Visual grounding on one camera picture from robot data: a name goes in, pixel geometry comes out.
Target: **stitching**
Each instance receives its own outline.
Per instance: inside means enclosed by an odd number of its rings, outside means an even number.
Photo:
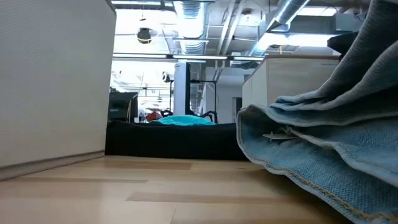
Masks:
[[[396,170],[396,169],[394,169],[394,168],[391,168],[391,167],[389,167],[389,166],[382,165],[382,164],[378,164],[377,162],[372,162],[372,161],[367,161],[367,160],[364,160],[364,159],[359,159],[359,158],[357,158],[357,157],[355,156],[355,154],[354,154],[353,152],[351,152],[351,150],[350,150],[349,148],[347,148],[345,145],[339,145],[339,146],[344,147],[344,148],[354,157],[354,159],[356,159],[356,160],[359,161],[359,162],[364,162],[364,163],[367,163],[367,164],[369,164],[369,165],[375,165],[375,166],[384,168],[384,169],[386,169],[386,170],[388,170],[388,171],[391,171],[391,172],[398,172],[398,170]]]
[[[317,137],[315,137],[315,136],[303,134],[303,133],[301,133],[301,132],[299,132],[299,131],[294,130],[293,128],[289,128],[289,129],[290,129],[290,131],[292,131],[293,133],[295,133],[295,135],[299,134],[299,135],[305,136],[306,138],[309,138],[309,139],[321,140],[321,139],[319,139],[319,138],[317,138]],[[384,169],[386,169],[386,170],[388,170],[388,171],[391,171],[391,172],[398,172],[398,170],[395,170],[395,169],[393,169],[393,168],[390,168],[389,166],[382,165],[382,164],[378,164],[377,162],[367,161],[367,160],[358,158],[348,147],[346,147],[346,146],[343,145],[343,144],[339,144],[339,143],[336,143],[336,142],[332,142],[332,143],[329,143],[329,144],[331,144],[333,147],[336,147],[336,146],[337,146],[337,147],[343,147],[343,148],[345,148],[346,151],[348,151],[348,152],[354,157],[354,159],[357,160],[357,161],[359,161],[359,162],[363,162],[363,163],[366,163],[366,164],[369,164],[369,165],[375,165],[375,166],[378,166],[378,167],[382,167],[382,168],[384,168]]]
[[[239,129],[238,129],[238,137],[240,142],[243,142],[243,138],[242,138],[242,122],[241,122],[241,116],[239,116]],[[245,150],[246,154],[249,155],[249,157],[255,161],[262,161],[265,162],[266,165],[272,169],[275,170],[284,170],[287,171],[289,174],[293,175],[294,177],[296,177],[299,181],[301,181],[303,184],[308,185],[310,187],[313,187],[314,189],[317,189],[319,191],[321,191],[322,193],[326,194],[327,196],[329,196],[330,198],[332,198],[333,200],[335,200],[337,203],[339,203],[340,205],[342,205],[345,209],[349,210],[351,213],[355,214],[356,216],[358,216],[361,219],[365,219],[365,220],[369,220],[372,221],[374,219],[377,218],[385,218],[387,220],[390,220],[394,223],[398,223],[398,215],[394,215],[394,214],[385,214],[385,213],[377,213],[377,214],[368,214],[368,213],[364,213],[356,208],[354,208],[352,205],[350,205],[349,203],[345,202],[344,200],[340,199],[339,197],[337,197],[335,194],[331,193],[330,191],[311,183],[308,180],[305,180],[303,177],[301,177],[300,175],[298,175],[297,173],[295,173],[293,170],[289,169],[289,168],[285,168],[285,167],[276,167],[273,166],[269,161],[266,161],[265,159],[257,159],[255,158],[249,151],[246,150],[246,148],[243,146],[243,144],[240,144],[242,146],[242,148]]]

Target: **denim fabric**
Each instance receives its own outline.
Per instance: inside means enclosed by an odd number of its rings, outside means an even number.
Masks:
[[[372,1],[353,46],[317,91],[238,113],[238,143],[251,161],[355,223],[398,223],[397,22],[398,4]],[[278,133],[286,138],[273,139]]]

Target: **metal pipe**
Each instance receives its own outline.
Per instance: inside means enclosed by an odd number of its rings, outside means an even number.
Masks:
[[[206,13],[206,24],[208,24],[208,23],[209,23],[209,13],[207,12]],[[206,39],[207,39],[207,37],[209,37],[209,27],[208,26],[206,27]],[[206,54],[206,51],[207,51],[207,44],[208,44],[208,42],[205,42],[205,50],[203,51],[204,54]]]
[[[241,14],[242,14],[242,10],[243,10],[243,1],[240,1],[238,9],[236,10],[236,16],[234,18],[234,22],[232,23],[232,26],[231,26],[231,28],[229,30],[229,33],[228,33],[228,38],[226,39],[226,42],[225,42],[223,55],[225,55],[227,53],[227,51],[228,51],[229,44],[231,43],[232,36],[235,33],[236,26],[238,25],[239,18],[241,17]]]
[[[254,47],[246,54],[247,56],[262,57],[267,47],[272,44],[269,42],[268,31],[280,25],[289,24],[297,16],[300,10],[307,5],[310,0],[280,0],[275,10],[274,17],[267,22],[266,33],[262,35]]]
[[[172,91],[172,83],[173,83],[173,81],[174,80],[170,80],[170,99],[169,99],[169,104],[170,104],[169,105],[169,110],[170,111],[172,110],[172,93],[173,93],[173,91]]]
[[[169,50],[169,53],[171,54],[172,51],[171,51],[171,49],[170,49],[169,43],[167,42],[166,34],[164,34],[164,30],[163,30],[163,29],[162,29],[162,33],[163,33],[164,41],[166,41],[167,49]]]
[[[199,104],[199,113],[200,113],[200,115],[203,114],[202,113],[202,111],[203,111],[203,99],[206,96],[206,88],[205,88],[205,86],[206,86],[206,83],[203,85],[203,91],[201,92],[201,99],[200,99],[200,104]]]
[[[137,35],[137,34],[115,34],[115,36],[128,36],[128,35]],[[158,35],[155,38],[186,41],[185,39],[176,38],[174,35],[166,35],[166,36]],[[209,42],[209,40],[219,40],[219,39],[220,39],[219,37],[207,37],[205,39],[198,39],[198,40],[193,40],[193,41]],[[256,39],[254,39],[254,38],[250,39],[250,38],[247,38],[247,37],[236,37],[236,36],[235,36],[234,40],[256,41]]]
[[[217,55],[220,54],[221,48],[223,47],[225,35],[226,35],[226,32],[228,31],[228,27],[229,27],[229,22],[231,21],[232,14],[234,12],[234,6],[235,6],[235,2],[231,1],[228,6],[228,15],[226,16],[223,30],[221,31],[221,37],[220,37],[220,40],[218,41],[218,46],[217,46],[217,51],[216,51]]]
[[[127,60],[127,59],[157,59],[158,61],[170,61],[170,60],[240,60],[247,62],[258,62],[261,61],[261,57],[247,57],[247,56],[232,56],[232,55],[175,55],[175,54],[137,54],[137,53],[113,53],[113,59],[115,60]]]
[[[218,80],[220,79],[221,73],[223,72],[224,68],[225,68],[225,61],[223,61],[223,65],[222,65],[221,68],[218,70],[218,74],[217,74],[217,77],[216,77],[216,80],[215,80],[216,83],[217,83]]]
[[[214,112],[217,112],[217,82],[214,83]]]
[[[176,24],[163,24],[165,26],[176,26]],[[207,24],[205,25],[206,27],[224,27],[224,25],[217,25],[217,24]],[[253,28],[257,29],[257,26],[236,26],[237,28]]]
[[[218,71],[218,60],[216,60],[215,65],[214,65],[214,74],[213,74],[213,78],[212,80],[215,81],[216,80],[216,76],[217,76],[217,71]]]

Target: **red object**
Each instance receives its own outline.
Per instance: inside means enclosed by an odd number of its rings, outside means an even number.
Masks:
[[[162,115],[160,115],[158,112],[152,112],[151,114],[147,115],[147,121],[156,121],[160,118],[162,118]]]

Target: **white wall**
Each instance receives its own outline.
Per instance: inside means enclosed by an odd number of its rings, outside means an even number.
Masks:
[[[215,69],[213,67],[206,68],[206,79],[213,78]],[[217,84],[217,102],[218,121],[220,124],[232,123],[233,118],[233,98],[242,97],[242,84],[244,75],[250,75],[254,69],[243,70],[241,68],[224,68]],[[203,112],[214,110],[214,93],[213,90],[206,87],[203,103]]]
[[[103,151],[114,12],[104,0],[0,5],[0,167]]]
[[[203,111],[214,111],[214,92],[206,86],[205,104]],[[233,97],[242,97],[240,86],[217,85],[217,115],[220,124],[232,123],[233,118]]]

